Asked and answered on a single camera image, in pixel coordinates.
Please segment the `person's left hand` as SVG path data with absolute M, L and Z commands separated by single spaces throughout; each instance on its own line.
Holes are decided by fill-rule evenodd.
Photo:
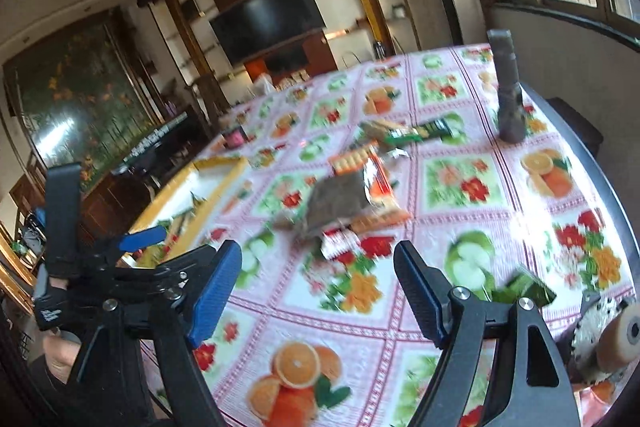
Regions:
M 63 338 L 60 334 L 46 332 L 42 347 L 49 373 L 60 383 L 66 384 L 80 351 L 80 343 Z

